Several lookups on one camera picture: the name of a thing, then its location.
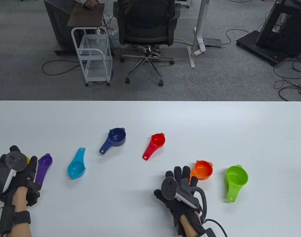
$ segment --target measuring cup handle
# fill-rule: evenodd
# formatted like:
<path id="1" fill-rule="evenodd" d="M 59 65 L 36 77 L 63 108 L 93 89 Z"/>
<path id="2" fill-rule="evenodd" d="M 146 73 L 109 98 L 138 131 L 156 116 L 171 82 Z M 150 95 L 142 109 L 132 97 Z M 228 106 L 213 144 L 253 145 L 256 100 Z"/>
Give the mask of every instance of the measuring cup handle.
<path id="1" fill-rule="evenodd" d="M 39 185 L 42 186 L 43 181 L 44 181 L 44 177 L 45 177 L 45 174 L 46 174 L 48 168 L 49 167 L 44 167 L 44 166 L 42 166 L 42 165 L 39 164 L 37 176 L 35 178 L 35 183 L 37 183 L 37 184 L 39 184 Z"/>
<path id="2" fill-rule="evenodd" d="M 108 140 L 106 140 L 104 142 L 104 144 L 102 145 L 102 147 L 100 148 L 99 152 L 103 155 L 106 153 L 106 151 L 112 147 L 112 144 L 110 142 L 108 142 Z"/>
<path id="3" fill-rule="evenodd" d="M 231 185 L 229 184 L 229 186 L 228 186 L 227 200 L 229 202 L 235 202 L 236 198 L 238 196 L 239 191 L 240 191 L 240 188 L 231 187 Z"/>
<path id="4" fill-rule="evenodd" d="M 143 159 L 144 160 L 148 160 L 151 155 L 157 150 L 157 147 L 155 147 L 155 145 L 153 145 L 152 142 L 149 143 L 144 155 L 143 155 Z"/>
<path id="5" fill-rule="evenodd" d="M 86 150 L 86 148 L 83 148 L 83 147 L 79 148 L 76 155 L 75 155 L 75 157 L 74 157 L 74 159 L 73 159 L 73 162 L 74 161 L 79 161 L 81 163 L 84 163 L 85 150 Z"/>

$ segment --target sneaker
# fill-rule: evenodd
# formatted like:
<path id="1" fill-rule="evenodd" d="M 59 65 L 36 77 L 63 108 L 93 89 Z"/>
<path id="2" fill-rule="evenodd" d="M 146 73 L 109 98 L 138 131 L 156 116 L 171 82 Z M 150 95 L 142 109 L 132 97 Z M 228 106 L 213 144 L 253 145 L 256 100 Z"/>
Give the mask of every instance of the sneaker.
<path id="1" fill-rule="evenodd" d="M 162 50 L 158 46 L 154 46 L 151 51 L 151 55 L 154 57 L 160 57 Z"/>

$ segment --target purple measuring cup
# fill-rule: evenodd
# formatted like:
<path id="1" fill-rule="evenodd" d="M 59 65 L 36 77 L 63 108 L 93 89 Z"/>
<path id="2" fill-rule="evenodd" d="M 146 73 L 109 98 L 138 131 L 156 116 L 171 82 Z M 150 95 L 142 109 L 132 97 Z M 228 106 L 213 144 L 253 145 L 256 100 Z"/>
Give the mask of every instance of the purple measuring cup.
<path id="1" fill-rule="evenodd" d="M 49 153 L 45 154 L 43 157 L 41 157 L 38 160 L 39 166 L 38 166 L 37 177 L 35 178 L 35 183 L 42 186 L 45 174 L 48 168 L 51 166 L 52 161 L 53 159 Z"/>

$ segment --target brown desk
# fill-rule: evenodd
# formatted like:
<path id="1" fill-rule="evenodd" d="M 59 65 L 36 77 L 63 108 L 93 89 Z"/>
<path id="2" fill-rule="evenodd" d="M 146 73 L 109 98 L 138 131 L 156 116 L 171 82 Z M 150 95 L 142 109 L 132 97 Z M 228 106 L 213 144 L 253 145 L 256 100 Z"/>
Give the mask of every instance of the brown desk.
<path id="1" fill-rule="evenodd" d="M 67 26 L 99 27 L 101 26 L 103 12 L 104 3 L 98 4 L 98 6 L 93 10 L 84 8 L 82 4 L 76 3 L 67 23 Z"/>

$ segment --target black glove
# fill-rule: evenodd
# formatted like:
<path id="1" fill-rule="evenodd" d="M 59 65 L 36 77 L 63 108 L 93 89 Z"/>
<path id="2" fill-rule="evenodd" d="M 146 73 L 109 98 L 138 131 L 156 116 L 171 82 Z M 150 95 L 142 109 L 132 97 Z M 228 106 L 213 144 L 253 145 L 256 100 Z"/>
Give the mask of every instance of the black glove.
<path id="1" fill-rule="evenodd" d="M 17 146 L 12 146 L 9 149 L 10 151 L 19 151 L 19 148 Z M 0 163 L 4 163 L 4 159 L 6 157 L 6 154 L 3 154 L 0 157 Z M 38 158 L 36 156 L 31 157 L 29 164 L 23 171 L 18 171 L 16 173 L 16 176 L 12 178 L 9 187 L 6 192 L 0 194 L 0 200 L 4 202 L 5 204 L 11 204 L 12 203 L 12 197 L 16 190 L 19 187 L 27 187 L 27 202 L 28 206 L 32 206 L 35 203 L 37 203 L 37 199 L 40 196 L 39 190 L 41 189 L 41 185 L 34 183 L 34 177 L 36 173 L 37 168 L 37 160 Z"/>
<path id="2" fill-rule="evenodd" d="M 181 168 L 179 166 L 176 166 L 174 168 L 174 174 L 172 173 L 172 171 L 167 171 L 166 177 L 173 177 L 173 178 L 175 178 L 175 180 L 178 183 L 180 183 L 181 179 L 183 179 L 183 178 L 187 178 L 189 180 L 190 173 L 191 173 L 191 170 L 190 170 L 189 166 L 184 166 L 182 172 L 181 172 Z M 193 176 L 191 178 L 190 186 L 191 187 L 197 186 L 197 183 L 198 183 L 198 178 Z M 174 227 L 176 227 L 178 235 L 186 237 L 185 230 L 183 229 L 183 226 L 180 222 L 180 217 L 182 215 L 185 215 L 187 217 L 189 223 L 191 224 L 191 226 L 194 228 L 194 230 L 198 234 L 204 233 L 205 230 L 202 227 L 200 219 L 195 212 L 197 212 L 198 214 L 200 214 L 200 212 L 202 212 L 201 219 L 204 219 L 207 215 L 207 207 L 206 206 L 203 207 L 204 211 L 202 211 L 201 206 L 199 206 L 199 208 L 197 208 L 197 209 L 194 209 L 194 208 L 191 208 L 190 206 L 188 206 L 187 204 L 185 204 L 184 202 L 178 201 L 176 198 L 169 201 L 169 200 L 165 199 L 165 197 L 162 194 L 162 191 L 159 189 L 154 191 L 154 195 L 156 196 L 156 198 L 161 200 L 166 205 L 166 207 L 170 210 L 171 214 L 173 215 L 173 225 L 174 225 Z"/>

